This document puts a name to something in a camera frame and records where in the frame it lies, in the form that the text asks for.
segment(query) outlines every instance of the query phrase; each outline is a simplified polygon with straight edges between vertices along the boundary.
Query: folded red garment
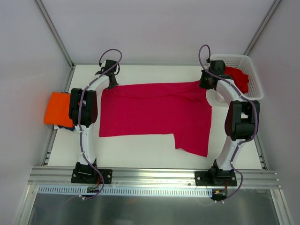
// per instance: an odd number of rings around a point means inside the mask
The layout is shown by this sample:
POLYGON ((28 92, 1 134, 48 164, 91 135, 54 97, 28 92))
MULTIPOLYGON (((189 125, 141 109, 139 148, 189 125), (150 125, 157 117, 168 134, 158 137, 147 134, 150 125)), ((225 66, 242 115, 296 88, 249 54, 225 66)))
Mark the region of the folded red garment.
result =
POLYGON ((199 81, 104 90, 100 137, 174 134, 175 148, 207 157, 211 106, 199 81))
POLYGON ((243 94, 248 92, 249 78, 247 74, 244 74, 241 70, 233 67, 226 67, 225 74, 230 75, 233 78, 235 85, 243 94))

